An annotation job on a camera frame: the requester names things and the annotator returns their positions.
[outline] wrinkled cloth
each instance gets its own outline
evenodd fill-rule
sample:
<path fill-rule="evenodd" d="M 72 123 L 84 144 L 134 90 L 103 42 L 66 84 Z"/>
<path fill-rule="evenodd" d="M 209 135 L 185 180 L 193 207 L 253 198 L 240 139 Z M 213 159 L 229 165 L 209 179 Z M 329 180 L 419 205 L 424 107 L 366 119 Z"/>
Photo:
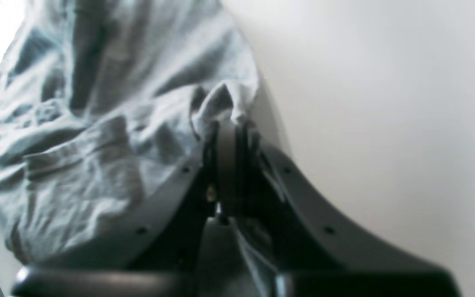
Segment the wrinkled cloth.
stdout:
<path fill-rule="evenodd" d="M 216 0 L 29 0 L 0 68 L 0 212 L 23 263 L 106 231 L 258 88 Z"/>

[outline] screw hole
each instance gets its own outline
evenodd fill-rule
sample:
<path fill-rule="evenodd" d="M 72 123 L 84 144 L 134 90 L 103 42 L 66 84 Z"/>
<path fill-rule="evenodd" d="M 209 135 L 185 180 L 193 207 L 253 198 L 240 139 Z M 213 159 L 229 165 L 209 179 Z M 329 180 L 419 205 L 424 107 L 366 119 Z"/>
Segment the screw hole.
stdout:
<path fill-rule="evenodd" d="M 149 231 L 149 226 L 139 227 L 136 231 L 138 235 L 146 234 Z"/>
<path fill-rule="evenodd" d="M 328 233 L 329 235 L 335 235 L 336 234 L 336 230 L 334 228 L 332 228 L 331 226 L 324 227 L 324 232 Z"/>

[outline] black plastic part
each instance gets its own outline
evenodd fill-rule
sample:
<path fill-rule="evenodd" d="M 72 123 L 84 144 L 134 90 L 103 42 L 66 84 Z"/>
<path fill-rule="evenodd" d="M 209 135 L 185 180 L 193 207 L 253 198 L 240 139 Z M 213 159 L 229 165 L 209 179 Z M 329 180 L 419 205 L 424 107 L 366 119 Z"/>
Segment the black plastic part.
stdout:
<path fill-rule="evenodd" d="M 184 297 L 196 291 L 193 278 L 179 273 L 86 271 L 29 267 L 14 296 L 27 297 Z"/>
<path fill-rule="evenodd" d="M 193 280 L 185 275 L 195 270 L 203 227 L 210 213 L 204 200 L 209 180 L 203 149 L 200 145 L 194 150 L 157 192 L 115 229 L 25 267 L 26 273 L 18 276 L 12 295 L 195 296 Z M 71 288 L 59 290 L 62 284 Z M 162 289 L 171 284 L 179 288 Z M 117 295 L 103 295 L 102 287 Z M 155 295 L 156 289 L 161 293 Z"/>
<path fill-rule="evenodd" d="M 262 282 L 276 297 L 459 296 L 445 269 L 385 243 L 328 203 L 251 123 L 221 125 L 114 230 L 26 267 L 13 295 L 196 296 L 214 185 L 223 216 L 269 271 Z M 253 235 L 250 224 L 265 232 Z"/>
<path fill-rule="evenodd" d="M 261 139 L 254 129 L 249 133 Z M 349 220 L 281 151 L 260 140 L 251 154 L 261 172 L 253 179 L 253 215 L 269 229 L 282 275 L 277 284 L 284 284 L 277 286 L 284 288 L 277 296 L 387 296 L 380 294 L 388 291 L 390 296 L 459 295 L 447 271 L 385 243 Z"/>

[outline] white wall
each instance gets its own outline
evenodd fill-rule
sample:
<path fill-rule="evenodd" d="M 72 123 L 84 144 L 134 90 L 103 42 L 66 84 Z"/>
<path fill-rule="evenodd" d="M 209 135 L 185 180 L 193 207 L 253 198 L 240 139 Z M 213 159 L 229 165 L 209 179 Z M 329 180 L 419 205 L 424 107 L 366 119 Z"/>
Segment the white wall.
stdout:
<path fill-rule="evenodd" d="M 292 155 L 475 297 L 475 0 L 225 0 Z"/>

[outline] metal bolt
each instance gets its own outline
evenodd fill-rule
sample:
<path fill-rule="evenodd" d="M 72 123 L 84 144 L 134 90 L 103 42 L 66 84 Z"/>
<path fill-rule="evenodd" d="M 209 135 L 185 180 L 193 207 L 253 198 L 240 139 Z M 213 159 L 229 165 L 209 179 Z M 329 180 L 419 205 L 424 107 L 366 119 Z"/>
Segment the metal bolt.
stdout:
<path fill-rule="evenodd" d="M 208 186 L 208 188 L 206 189 L 206 201 L 212 203 L 212 202 L 215 202 L 217 199 L 217 196 L 215 194 L 215 188 L 214 188 L 214 185 L 211 184 L 210 186 Z"/>

